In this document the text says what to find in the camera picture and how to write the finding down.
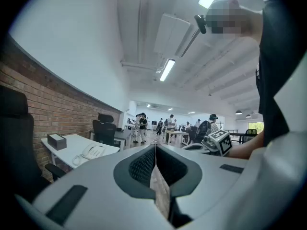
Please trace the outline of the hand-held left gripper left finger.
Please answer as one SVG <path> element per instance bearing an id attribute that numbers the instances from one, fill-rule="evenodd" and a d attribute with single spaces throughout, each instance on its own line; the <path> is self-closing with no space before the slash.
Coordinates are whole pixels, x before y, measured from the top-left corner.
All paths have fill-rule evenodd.
<path id="1" fill-rule="evenodd" d="M 15 198 L 42 230 L 171 230 L 155 191 L 132 177 L 131 162 L 155 161 L 155 146 L 90 160 L 45 188 L 33 202 Z"/>

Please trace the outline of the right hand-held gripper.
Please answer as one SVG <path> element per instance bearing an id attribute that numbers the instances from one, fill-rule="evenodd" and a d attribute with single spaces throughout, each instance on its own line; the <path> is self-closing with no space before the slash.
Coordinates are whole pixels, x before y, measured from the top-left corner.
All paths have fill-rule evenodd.
<path id="1" fill-rule="evenodd" d="M 211 155 L 224 157 L 232 148 L 233 144 L 229 132 L 217 130 L 205 136 L 201 143 L 193 143 L 184 146 L 182 149 L 190 151 L 203 151 L 204 146 Z"/>

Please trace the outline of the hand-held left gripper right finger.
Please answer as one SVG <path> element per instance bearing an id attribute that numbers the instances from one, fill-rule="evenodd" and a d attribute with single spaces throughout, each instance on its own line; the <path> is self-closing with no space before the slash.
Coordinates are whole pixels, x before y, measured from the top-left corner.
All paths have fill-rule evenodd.
<path id="1" fill-rule="evenodd" d="M 180 228 L 212 208 L 234 185 L 247 160 L 156 145 L 156 166 L 169 187 L 168 221 Z"/>

